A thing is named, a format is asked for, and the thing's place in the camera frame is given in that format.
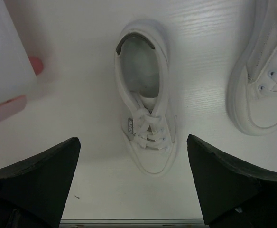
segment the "pink object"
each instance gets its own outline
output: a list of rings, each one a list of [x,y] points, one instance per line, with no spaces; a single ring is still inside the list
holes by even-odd
[[[35,56],[29,56],[29,61],[32,65],[35,75],[39,75],[44,69],[43,62],[40,60],[40,58]]]
[[[43,62],[37,57],[29,57],[29,61],[36,75],[39,75],[43,69]],[[27,103],[26,96],[22,95],[10,99],[0,104],[0,122],[9,118],[10,116],[22,111]]]

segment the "shoe eyelet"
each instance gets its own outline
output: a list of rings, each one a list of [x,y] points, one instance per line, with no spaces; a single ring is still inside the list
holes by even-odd
[[[258,89],[259,89],[259,91],[262,91],[263,89],[265,89],[265,86],[259,85]]]
[[[269,72],[268,72],[268,76],[269,76],[269,77],[272,77],[274,74],[275,74],[274,71],[269,71]]]

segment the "shoe toe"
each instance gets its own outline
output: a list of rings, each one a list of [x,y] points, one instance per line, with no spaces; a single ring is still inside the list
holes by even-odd
[[[245,134],[260,136],[277,129],[277,100],[275,98],[253,100],[249,97],[246,68],[242,71],[236,89],[235,114],[235,122]]]
[[[153,151],[134,148],[134,153],[138,158],[139,165],[148,173],[161,172],[167,163],[167,151]]]

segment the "white leather shoe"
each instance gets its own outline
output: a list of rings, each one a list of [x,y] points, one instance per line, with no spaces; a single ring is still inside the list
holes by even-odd
[[[249,135],[277,130],[277,0],[257,0],[251,39],[235,65],[227,108]]]
[[[168,48],[161,25],[137,20],[122,31],[115,52],[124,139],[137,167],[153,177],[169,171],[176,155]]]

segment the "shoe insole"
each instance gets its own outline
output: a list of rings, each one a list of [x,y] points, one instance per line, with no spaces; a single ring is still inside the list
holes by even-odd
[[[128,89],[144,97],[157,97],[159,69],[157,57],[143,40],[129,38],[121,51],[121,68]]]

